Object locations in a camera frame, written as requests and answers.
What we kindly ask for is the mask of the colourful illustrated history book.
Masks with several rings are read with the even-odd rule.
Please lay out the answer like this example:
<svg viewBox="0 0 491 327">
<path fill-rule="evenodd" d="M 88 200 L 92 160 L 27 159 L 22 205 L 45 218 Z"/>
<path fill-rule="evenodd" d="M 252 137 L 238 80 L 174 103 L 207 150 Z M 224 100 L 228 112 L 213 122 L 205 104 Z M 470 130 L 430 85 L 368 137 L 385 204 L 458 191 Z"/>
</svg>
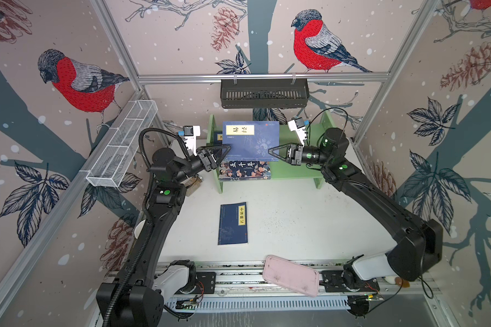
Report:
<svg viewBox="0 0 491 327">
<path fill-rule="evenodd" d="M 269 162 L 262 161 L 223 161 L 218 169 L 220 181 L 269 180 Z"/>
</svg>

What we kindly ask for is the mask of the blue book yellow label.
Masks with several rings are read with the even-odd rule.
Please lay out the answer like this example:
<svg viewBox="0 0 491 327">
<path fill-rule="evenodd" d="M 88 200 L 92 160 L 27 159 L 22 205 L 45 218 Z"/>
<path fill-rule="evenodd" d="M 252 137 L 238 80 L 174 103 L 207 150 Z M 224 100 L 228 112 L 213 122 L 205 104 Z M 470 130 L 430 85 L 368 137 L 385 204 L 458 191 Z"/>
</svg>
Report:
<svg viewBox="0 0 491 327">
<path fill-rule="evenodd" d="M 280 145 L 278 121 L 226 121 L 222 125 L 222 144 L 230 145 L 229 161 L 276 162 L 269 154 Z"/>
<path fill-rule="evenodd" d="M 218 245 L 248 243 L 247 204 L 222 204 L 218 230 Z"/>
</svg>

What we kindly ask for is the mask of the blue book plain cover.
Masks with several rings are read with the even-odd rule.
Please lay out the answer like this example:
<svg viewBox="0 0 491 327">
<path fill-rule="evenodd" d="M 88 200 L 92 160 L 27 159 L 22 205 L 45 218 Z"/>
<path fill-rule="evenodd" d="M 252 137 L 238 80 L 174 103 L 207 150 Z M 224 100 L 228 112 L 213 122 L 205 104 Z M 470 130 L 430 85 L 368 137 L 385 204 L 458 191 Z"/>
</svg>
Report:
<svg viewBox="0 0 491 327">
<path fill-rule="evenodd" d="M 213 136 L 213 145 L 221 145 L 223 142 L 223 134 L 221 131 L 215 131 Z"/>
</svg>

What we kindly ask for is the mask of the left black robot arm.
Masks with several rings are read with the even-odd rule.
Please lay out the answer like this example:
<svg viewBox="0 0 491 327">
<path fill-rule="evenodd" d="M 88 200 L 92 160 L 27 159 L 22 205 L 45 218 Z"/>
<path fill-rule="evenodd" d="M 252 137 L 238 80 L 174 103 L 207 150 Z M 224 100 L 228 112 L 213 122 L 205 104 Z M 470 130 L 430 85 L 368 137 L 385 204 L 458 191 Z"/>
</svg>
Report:
<svg viewBox="0 0 491 327">
<path fill-rule="evenodd" d="M 176 139 L 183 157 L 177 157 L 170 148 L 161 148 L 148 157 L 144 138 L 149 132 Z M 146 128 L 139 134 L 139 150 L 149 173 L 142 204 L 142 229 L 115 279 L 98 289 L 96 300 L 103 326 L 157 326 L 164 311 L 178 320 L 189 319 L 188 314 L 173 311 L 166 302 L 178 291 L 191 292 L 203 287 L 197 280 L 194 262 L 176 260 L 161 275 L 155 271 L 166 238 L 185 201 L 188 188 L 184 181 L 203 170 L 218 169 L 231 147 L 217 144 L 189 153 L 180 135 Z"/>
</svg>

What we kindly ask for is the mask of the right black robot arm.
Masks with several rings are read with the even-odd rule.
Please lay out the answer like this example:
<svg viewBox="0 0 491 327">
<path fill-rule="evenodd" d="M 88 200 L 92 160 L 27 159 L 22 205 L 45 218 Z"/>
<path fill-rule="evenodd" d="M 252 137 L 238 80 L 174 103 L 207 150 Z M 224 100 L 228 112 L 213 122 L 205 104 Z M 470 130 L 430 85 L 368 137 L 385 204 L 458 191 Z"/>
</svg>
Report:
<svg viewBox="0 0 491 327">
<path fill-rule="evenodd" d="M 344 265 L 347 287 L 377 277 L 398 276 L 414 281 L 441 261 L 443 228 L 401 207 L 377 188 L 346 158 L 349 141 L 339 128 L 325 131 L 317 147 L 288 143 L 269 154 L 292 166 L 318 166 L 326 183 L 360 204 L 396 242 L 387 252 L 358 256 Z"/>
</svg>

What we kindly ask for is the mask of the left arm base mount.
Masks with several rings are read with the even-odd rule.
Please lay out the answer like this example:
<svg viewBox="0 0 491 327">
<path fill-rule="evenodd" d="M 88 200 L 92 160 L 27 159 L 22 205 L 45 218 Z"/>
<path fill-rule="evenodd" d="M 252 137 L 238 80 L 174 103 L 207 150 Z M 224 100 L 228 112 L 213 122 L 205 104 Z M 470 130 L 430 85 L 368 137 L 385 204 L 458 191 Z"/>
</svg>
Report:
<svg viewBox="0 0 491 327">
<path fill-rule="evenodd" d="M 215 272 L 198 272 L 192 286 L 186 286 L 184 289 L 177 290 L 175 295 L 202 295 L 214 294 L 216 285 Z"/>
</svg>

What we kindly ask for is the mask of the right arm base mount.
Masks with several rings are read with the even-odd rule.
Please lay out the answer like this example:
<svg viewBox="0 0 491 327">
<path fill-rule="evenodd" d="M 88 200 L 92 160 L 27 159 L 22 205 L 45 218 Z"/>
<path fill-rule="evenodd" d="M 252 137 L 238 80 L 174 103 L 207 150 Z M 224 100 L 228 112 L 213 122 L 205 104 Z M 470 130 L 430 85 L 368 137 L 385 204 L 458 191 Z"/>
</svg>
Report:
<svg viewBox="0 0 491 327">
<path fill-rule="evenodd" d="M 350 271 L 322 271 L 320 272 L 322 280 L 319 282 L 328 293 L 347 293 L 347 292 L 365 292 L 379 293 L 380 287 L 376 279 L 363 281 Z"/>
</svg>

